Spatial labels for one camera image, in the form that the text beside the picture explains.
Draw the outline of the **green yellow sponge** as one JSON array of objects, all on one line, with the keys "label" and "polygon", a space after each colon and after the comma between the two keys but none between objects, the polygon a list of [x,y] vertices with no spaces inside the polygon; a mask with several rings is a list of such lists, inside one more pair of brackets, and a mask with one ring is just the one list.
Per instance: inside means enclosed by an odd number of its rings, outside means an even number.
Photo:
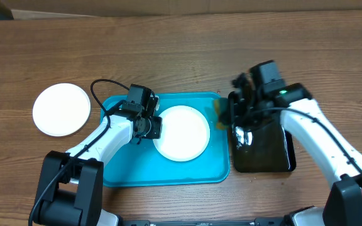
[{"label": "green yellow sponge", "polygon": [[213,101],[216,113],[216,128],[226,130],[229,127],[229,103],[228,99],[221,97]]}]

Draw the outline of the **white plate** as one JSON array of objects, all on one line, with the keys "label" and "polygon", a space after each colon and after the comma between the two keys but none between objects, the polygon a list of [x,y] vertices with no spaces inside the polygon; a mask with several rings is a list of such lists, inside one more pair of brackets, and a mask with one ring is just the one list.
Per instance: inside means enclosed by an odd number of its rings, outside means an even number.
[{"label": "white plate", "polygon": [[91,113],[87,93],[72,83],[58,83],[45,89],[33,105],[33,122],[44,134],[71,135],[81,129]]},{"label": "white plate", "polygon": [[177,105],[164,110],[160,137],[153,140],[156,150],[165,158],[190,161],[200,156],[210,140],[207,119],[193,107]]}]

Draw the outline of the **white plate top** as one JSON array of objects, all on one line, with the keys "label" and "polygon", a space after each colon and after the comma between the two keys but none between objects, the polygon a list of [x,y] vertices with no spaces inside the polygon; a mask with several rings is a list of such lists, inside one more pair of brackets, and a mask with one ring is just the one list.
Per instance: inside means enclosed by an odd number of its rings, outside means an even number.
[{"label": "white plate top", "polygon": [[33,105],[33,122],[44,134],[71,135],[81,129],[91,113],[87,93],[72,83],[58,83],[45,89]]}]

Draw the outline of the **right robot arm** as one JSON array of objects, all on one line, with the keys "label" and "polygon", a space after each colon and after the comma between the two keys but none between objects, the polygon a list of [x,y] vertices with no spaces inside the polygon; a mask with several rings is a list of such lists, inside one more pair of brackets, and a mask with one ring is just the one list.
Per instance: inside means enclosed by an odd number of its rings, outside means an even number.
[{"label": "right robot arm", "polygon": [[298,140],[321,169],[330,193],[324,207],[289,213],[283,225],[362,225],[362,154],[322,113],[317,101],[300,83],[286,85],[278,75],[240,74],[237,89],[215,100],[218,124],[250,131],[277,121]]}]

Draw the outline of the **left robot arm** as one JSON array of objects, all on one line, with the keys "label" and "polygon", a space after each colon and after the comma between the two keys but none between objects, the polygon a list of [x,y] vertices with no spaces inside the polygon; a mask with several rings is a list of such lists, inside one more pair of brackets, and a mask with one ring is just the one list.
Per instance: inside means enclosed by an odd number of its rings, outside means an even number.
[{"label": "left robot arm", "polygon": [[119,225],[102,207],[103,171],[133,138],[157,139],[162,118],[106,117],[82,143],[62,153],[50,151],[41,167],[29,225]]}]

